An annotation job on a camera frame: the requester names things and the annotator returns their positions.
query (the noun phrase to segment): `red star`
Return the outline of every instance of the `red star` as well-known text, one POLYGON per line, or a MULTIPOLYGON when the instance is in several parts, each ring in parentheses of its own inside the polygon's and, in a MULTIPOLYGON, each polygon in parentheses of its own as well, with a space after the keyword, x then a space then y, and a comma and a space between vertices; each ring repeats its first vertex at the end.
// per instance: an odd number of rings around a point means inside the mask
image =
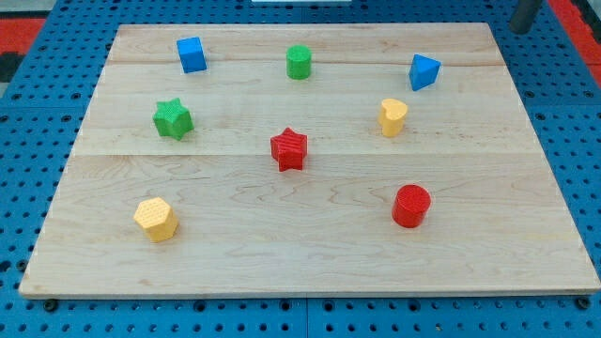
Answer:
POLYGON ((282 134, 271 137, 271 156, 280 164, 280 171, 302 170, 302 160, 307 156, 307 135, 286 128, 282 134))

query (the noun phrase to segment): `3d printed block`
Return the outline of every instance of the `3d printed block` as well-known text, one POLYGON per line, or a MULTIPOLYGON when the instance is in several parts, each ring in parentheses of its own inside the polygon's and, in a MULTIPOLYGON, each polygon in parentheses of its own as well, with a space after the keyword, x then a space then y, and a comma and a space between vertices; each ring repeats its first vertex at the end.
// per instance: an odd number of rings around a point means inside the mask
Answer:
POLYGON ((439 75, 440 62, 429 57, 415 54, 411 62, 409 79, 413 91, 420 90, 436 81, 439 75))
POLYGON ((311 50, 304 45, 288 48, 285 54, 286 74, 295 80, 306 79, 311 75, 311 50))
POLYGON ((380 104, 378 123, 382 126, 382 135, 394 137, 405 126, 408 106, 395 99, 385 99, 380 104))
POLYGON ((394 199, 393 220, 406 228, 422 223, 432 203, 430 193, 414 184, 403 186, 394 199))
POLYGON ((171 238, 178 225, 173 208, 160 197, 141 202, 133 219, 153 242, 171 238))
POLYGON ((181 105, 179 98, 157 102, 157 112, 152 119, 160 136, 171 136, 178 141, 186 132, 194 129, 190 111, 181 105))
POLYGON ((280 171, 302 170, 307 156, 307 136, 286 128, 282 134, 271 137, 271 156, 280 164, 280 171))
POLYGON ((185 73, 207 69, 207 61, 199 37, 178 40, 177 52, 185 73))

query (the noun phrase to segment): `blue block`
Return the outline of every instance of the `blue block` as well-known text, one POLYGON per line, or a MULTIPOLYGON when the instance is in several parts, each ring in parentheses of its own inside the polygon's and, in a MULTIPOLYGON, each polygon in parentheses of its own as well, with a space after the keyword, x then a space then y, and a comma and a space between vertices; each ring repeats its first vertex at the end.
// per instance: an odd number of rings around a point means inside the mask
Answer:
POLYGON ((427 85, 433 84, 439 75, 439 69, 439 61, 415 54, 409 71, 413 91, 418 91, 427 85))
POLYGON ((200 38, 183 38, 177 41, 177 52, 185 73, 207 69, 200 38))

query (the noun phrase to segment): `red surface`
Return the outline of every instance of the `red surface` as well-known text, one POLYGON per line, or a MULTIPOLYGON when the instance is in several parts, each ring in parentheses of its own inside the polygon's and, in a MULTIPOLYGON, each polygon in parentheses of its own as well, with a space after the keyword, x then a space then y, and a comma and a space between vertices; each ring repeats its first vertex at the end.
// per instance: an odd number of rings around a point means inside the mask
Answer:
POLYGON ((431 203, 430 193, 426 189, 414 184, 406 185, 396 193, 393 219, 406 228, 416 227, 424 220, 431 203))
POLYGON ((46 19, 0 20, 0 54, 16 52, 27 54, 46 19))
POLYGON ((302 170, 307 156, 307 136, 286 128, 281 135, 271 137, 271 156, 280 164, 280 171, 302 170))
POLYGON ((597 85, 601 85, 601 45, 594 40, 591 27, 582 20, 580 10, 570 0, 548 0, 548 3, 589 67, 597 85))

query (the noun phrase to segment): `green star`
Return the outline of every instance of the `green star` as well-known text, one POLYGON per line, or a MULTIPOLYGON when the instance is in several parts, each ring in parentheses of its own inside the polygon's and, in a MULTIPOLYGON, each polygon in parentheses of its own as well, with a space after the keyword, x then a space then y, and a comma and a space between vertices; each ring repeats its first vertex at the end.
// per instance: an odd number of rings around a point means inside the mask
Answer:
POLYGON ((179 98, 157 102, 157 113, 152 119, 160 136, 171 136, 178 141, 186 132, 194 129, 190 111, 181 105, 179 98))

